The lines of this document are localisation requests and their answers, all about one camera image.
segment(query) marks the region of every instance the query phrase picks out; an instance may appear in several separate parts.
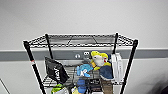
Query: blue cloth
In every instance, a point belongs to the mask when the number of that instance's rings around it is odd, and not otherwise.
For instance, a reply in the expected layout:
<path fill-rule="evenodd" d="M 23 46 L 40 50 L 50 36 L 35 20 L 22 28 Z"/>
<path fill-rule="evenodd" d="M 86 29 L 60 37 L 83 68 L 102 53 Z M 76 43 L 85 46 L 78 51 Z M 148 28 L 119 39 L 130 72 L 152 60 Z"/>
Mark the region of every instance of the blue cloth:
<path fill-rule="evenodd" d="M 77 75 L 80 76 L 81 71 L 83 71 L 84 69 L 87 70 L 87 72 L 89 72 L 90 70 L 92 70 L 93 68 L 89 65 L 89 64 L 83 64 L 81 66 L 77 66 L 76 70 L 77 70 Z M 89 74 L 84 73 L 84 76 L 86 77 L 90 77 Z"/>
<path fill-rule="evenodd" d="M 99 72 L 100 72 L 100 75 L 106 79 L 113 79 L 114 78 L 111 66 L 102 66 L 100 68 Z"/>

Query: black object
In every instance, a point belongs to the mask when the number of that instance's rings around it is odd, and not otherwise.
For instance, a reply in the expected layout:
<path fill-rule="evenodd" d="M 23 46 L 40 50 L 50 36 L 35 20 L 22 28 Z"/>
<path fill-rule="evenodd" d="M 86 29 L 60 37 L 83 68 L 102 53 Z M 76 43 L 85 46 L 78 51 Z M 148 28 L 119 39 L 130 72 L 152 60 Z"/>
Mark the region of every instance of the black object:
<path fill-rule="evenodd" d="M 53 59 L 45 57 L 47 75 L 57 83 L 63 84 L 69 78 L 63 65 Z"/>
<path fill-rule="evenodd" d="M 161 94 L 168 94 L 168 86 L 161 91 Z"/>

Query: green item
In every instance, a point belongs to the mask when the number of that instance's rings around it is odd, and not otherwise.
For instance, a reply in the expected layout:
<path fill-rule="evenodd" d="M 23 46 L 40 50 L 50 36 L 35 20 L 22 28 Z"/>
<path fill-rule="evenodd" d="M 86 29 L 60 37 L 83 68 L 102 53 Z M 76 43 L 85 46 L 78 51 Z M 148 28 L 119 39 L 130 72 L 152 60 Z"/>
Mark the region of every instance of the green item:
<path fill-rule="evenodd" d="M 61 89 L 63 89 L 64 86 L 62 84 L 57 84 L 52 90 L 51 90 L 51 94 L 60 91 Z"/>

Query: white wall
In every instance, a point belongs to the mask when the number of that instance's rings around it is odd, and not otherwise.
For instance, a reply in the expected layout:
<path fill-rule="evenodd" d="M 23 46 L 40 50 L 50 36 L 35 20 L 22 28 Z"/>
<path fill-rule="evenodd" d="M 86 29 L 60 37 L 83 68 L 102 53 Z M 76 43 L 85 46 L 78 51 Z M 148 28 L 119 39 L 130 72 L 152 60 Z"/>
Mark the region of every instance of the white wall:
<path fill-rule="evenodd" d="M 1 0 L 1 51 L 49 34 L 114 34 L 168 48 L 167 0 Z"/>
<path fill-rule="evenodd" d="M 139 39 L 138 49 L 167 49 L 167 9 L 168 0 L 0 0 L 0 51 L 25 51 L 23 40 L 45 33 L 115 32 Z M 167 64 L 134 60 L 125 94 L 158 94 L 168 82 Z M 0 62 L 0 71 L 12 94 L 41 93 L 29 61 Z"/>

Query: shelf post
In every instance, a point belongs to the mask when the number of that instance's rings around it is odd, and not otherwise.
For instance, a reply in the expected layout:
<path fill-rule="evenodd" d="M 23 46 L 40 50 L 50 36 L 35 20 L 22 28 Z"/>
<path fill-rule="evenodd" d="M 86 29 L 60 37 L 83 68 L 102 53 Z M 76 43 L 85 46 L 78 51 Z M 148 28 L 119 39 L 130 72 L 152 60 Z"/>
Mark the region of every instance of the shelf post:
<path fill-rule="evenodd" d="M 131 68 L 132 60 L 133 60 L 137 45 L 138 45 L 138 40 L 134 40 L 132 51 L 131 51 L 129 61 L 128 61 L 128 65 L 127 65 L 127 69 L 126 69 L 126 73 L 125 73 L 125 76 L 124 76 L 124 82 L 123 82 L 120 94 L 123 94 L 123 92 L 124 92 L 124 88 L 125 88 L 125 85 L 127 83 L 128 74 L 129 74 L 129 71 L 130 71 L 130 68 Z"/>
<path fill-rule="evenodd" d="M 46 40 L 47 40 L 47 45 L 48 45 L 48 49 L 49 49 L 49 52 L 50 52 L 50 57 L 51 57 L 51 59 L 53 59 L 53 54 L 52 54 L 52 51 L 51 51 L 51 46 L 50 46 L 50 41 L 49 41 L 48 34 L 45 34 L 45 37 L 46 37 Z"/>
<path fill-rule="evenodd" d="M 117 45 L 117 39 L 118 39 L 118 33 L 116 33 L 116 35 L 115 35 L 114 49 L 113 49 L 113 53 L 112 54 L 115 54 L 116 45 Z"/>
<path fill-rule="evenodd" d="M 29 59 L 30 61 L 33 63 L 32 64 L 32 67 L 33 67 L 33 70 L 34 70 L 34 73 L 36 74 L 36 77 L 37 77 L 37 80 L 39 82 L 39 85 L 40 85 L 40 89 L 42 91 L 43 94 L 46 94 L 45 90 L 44 90 L 44 86 L 42 84 L 42 81 L 41 81 L 41 78 L 40 78 L 40 74 L 38 72 L 38 69 L 37 69 L 37 66 L 36 66 L 36 63 L 34 61 L 34 58 L 33 58 L 33 55 L 32 55 L 32 52 L 30 50 L 30 45 L 29 45 L 29 42 L 28 41 L 23 41 L 24 43 L 24 47 L 28 53 L 28 56 L 29 56 Z"/>

